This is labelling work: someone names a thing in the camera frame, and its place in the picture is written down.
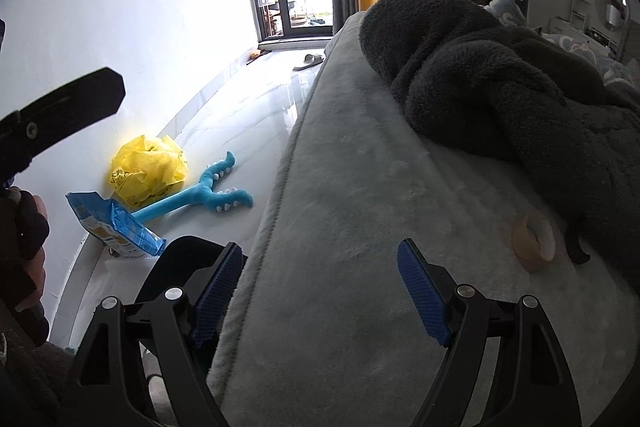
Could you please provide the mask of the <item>person's left hand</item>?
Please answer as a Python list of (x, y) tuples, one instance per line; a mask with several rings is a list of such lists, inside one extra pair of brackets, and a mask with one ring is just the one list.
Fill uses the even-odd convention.
[(1, 192), (1, 300), (10, 310), (40, 303), (46, 281), (43, 245), (49, 233), (39, 196), (15, 186)]

